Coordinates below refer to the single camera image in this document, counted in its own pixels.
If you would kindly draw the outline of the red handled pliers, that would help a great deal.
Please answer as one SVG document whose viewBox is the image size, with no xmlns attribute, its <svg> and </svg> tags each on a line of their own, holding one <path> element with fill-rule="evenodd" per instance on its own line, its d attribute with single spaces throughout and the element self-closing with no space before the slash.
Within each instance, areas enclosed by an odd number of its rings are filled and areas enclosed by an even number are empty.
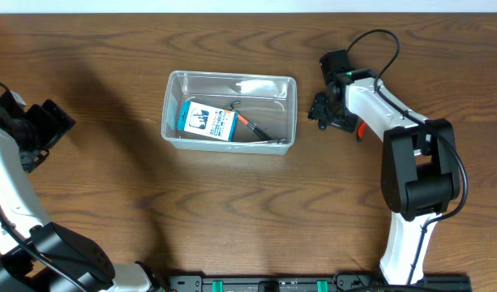
<svg viewBox="0 0 497 292">
<path fill-rule="evenodd" d="M 366 122 L 362 122 L 362 123 L 358 126 L 358 129 L 357 129 L 357 141 L 358 141 L 359 143 L 361 143 L 361 142 L 362 142 L 363 133 L 364 133 L 364 131 L 365 131 L 365 129 L 366 129 L 366 126 L 367 126 Z"/>
</svg>

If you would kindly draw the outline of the silver double-ended wrench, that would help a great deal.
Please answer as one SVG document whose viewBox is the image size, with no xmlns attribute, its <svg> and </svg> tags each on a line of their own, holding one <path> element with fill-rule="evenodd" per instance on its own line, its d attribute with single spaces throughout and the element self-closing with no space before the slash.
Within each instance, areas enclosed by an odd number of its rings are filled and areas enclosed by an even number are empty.
<svg viewBox="0 0 497 292">
<path fill-rule="evenodd" d="M 286 139 L 261 140 L 261 141 L 249 142 L 248 144 L 287 144 L 287 140 Z"/>
</svg>

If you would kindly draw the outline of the small hammer black red handle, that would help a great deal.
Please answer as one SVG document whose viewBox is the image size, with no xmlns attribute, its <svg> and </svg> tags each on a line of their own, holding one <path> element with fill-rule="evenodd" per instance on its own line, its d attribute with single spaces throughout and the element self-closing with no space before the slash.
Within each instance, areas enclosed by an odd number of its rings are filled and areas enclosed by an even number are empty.
<svg viewBox="0 0 497 292">
<path fill-rule="evenodd" d="M 268 135 L 265 131 L 263 131 L 261 128 L 257 127 L 253 122 L 245 118 L 242 114 L 240 114 L 234 107 L 236 105 L 239 105 L 241 102 L 240 101 L 233 101 L 226 105 L 224 107 L 225 110 L 233 111 L 234 113 L 237 114 L 237 119 L 244 124 L 245 126 L 249 127 L 261 140 L 263 141 L 268 141 L 272 140 L 272 137 Z"/>
</svg>

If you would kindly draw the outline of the clear plastic storage container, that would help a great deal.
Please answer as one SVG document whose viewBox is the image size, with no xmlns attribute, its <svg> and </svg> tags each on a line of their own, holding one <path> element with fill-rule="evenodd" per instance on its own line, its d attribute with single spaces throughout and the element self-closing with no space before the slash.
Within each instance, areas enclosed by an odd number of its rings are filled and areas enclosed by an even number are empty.
<svg viewBox="0 0 497 292">
<path fill-rule="evenodd" d="M 297 107 L 291 77 L 174 71 L 161 136 L 178 149 L 284 155 L 295 140 Z"/>
</svg>

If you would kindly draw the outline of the blue white cardboard box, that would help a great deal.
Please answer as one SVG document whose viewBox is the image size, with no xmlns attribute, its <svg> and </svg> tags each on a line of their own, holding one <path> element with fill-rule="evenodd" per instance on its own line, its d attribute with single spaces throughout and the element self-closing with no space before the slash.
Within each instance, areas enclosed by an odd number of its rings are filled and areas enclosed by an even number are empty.
<svg viewBox="0 0 497 292">
<path fill-rule="evenodd" d="M 233 111 L 193 101 L 182 104 L 177 129 L 221 141 L 231 141 L 237 123 Z"/>
</svg>

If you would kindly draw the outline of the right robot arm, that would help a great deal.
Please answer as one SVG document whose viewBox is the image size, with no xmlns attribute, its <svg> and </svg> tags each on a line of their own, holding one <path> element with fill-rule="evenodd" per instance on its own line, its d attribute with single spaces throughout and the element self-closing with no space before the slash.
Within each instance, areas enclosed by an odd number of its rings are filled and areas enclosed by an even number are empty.
<svg viewBox="0 0 497 292">
<path fill-rule="evenodd" d="M 388 245 L 379 262 L 382 282 L 415 285 L 431 234 L 461 191 L 452 125 L 410 110 L 371 69 L 356 70 L 345 49 L 320 58 L 326 84 L 308 113 L 320 130 L 356 133 L 369 127 L 382 141 L 381 190 L 392 212 Z"/>
</svg>

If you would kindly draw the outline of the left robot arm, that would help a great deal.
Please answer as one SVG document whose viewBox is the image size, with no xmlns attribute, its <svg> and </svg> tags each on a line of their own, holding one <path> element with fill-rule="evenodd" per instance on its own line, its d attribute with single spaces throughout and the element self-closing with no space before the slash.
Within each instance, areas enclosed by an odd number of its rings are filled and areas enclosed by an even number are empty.
<svg viewBox="0 0 497 292">
<path fill-rule="evenodd" d="M 0 96 L 0 291 L 167 291 L 142 262 L 113 264 L 90 238 L 52 221 L 28 174 L 75 121 L 48 99 Z"/>
</svg>

